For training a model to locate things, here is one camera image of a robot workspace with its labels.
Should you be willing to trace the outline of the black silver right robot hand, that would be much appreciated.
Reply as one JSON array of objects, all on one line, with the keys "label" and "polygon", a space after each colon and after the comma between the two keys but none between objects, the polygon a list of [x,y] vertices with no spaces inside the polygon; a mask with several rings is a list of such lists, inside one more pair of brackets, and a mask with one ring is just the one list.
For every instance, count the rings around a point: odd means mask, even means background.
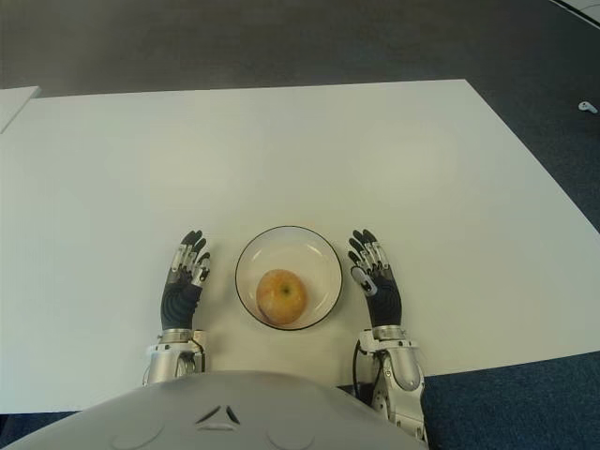
[{"label": "black silver right robot hand", "polygon": [[393,269],[375,235],[367,229],[354,230],[349,238],[352,247],[351,277],[360,287],[367,302],[373,328],[400,326],[402,303]]}]

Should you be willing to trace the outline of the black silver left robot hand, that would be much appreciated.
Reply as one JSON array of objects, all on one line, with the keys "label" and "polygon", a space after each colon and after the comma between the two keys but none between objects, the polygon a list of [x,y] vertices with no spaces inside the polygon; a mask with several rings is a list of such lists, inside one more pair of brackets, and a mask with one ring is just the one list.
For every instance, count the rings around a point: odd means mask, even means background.
[{"label": "black silver left robot hand", "polygon": [[160,304],[162,330],[191,329],[203,284],[210,274],[210,253],[204,252],[201,230],[187,233],[174,252]]}]

